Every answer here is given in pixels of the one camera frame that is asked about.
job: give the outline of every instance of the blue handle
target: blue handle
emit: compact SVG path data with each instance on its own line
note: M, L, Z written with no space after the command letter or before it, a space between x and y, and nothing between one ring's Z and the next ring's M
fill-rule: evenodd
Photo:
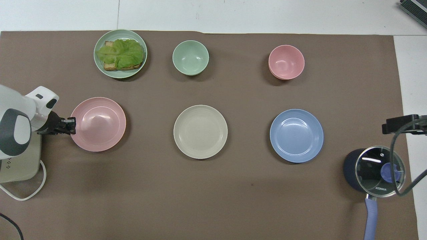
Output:
M375 240L375 229L377 228L378 208L377 201L365 198L368 218L366 220L365 237L363 240Z

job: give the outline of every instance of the pink plate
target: pink plate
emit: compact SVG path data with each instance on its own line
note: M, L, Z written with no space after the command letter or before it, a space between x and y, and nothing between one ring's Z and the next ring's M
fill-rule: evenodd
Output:
M116 145L125 133L125 112L115 101L105 97L83 101L71 116L76 117L76 134L71 138L87 151L107 150Z
M278 79L288 80L298 77L304 69L304 56L298 48L280 45L271 51L268 58L270 72Z

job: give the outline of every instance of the white tabletop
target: white tabletop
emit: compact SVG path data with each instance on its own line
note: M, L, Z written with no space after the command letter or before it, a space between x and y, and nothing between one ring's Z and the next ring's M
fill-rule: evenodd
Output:
M427 115L427 29L400 10L398 2L0 0L0 31L132 29L394 35L404 114ZM427 137L407 135L407 142L414 179L427 169ZM427 179L413 191L419 239L427 240Z

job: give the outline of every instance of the bread slice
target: bread slice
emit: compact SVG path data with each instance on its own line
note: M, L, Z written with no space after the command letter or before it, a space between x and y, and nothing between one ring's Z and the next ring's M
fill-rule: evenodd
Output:
M113 42L111 42L111 41L105 41L105 45L112 47L113 46ZM117 71L117 70L118 71L127 71L127 70L138 69L138 68L141 67L141 65L142 65L142 62L140 64L138 64L138 65L135 65L135 66L117 68L115 63L111 63L111 64L104 63L104 69L106 71Z

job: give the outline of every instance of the green lettuce leaf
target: green lettuce leaf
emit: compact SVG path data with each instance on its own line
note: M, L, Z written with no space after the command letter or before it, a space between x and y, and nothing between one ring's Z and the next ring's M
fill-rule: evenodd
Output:
M104 63L114 63L117 68L124 68L140 64L144 52L141 45L133 39L117 39L112 47L103 46L95 53Z

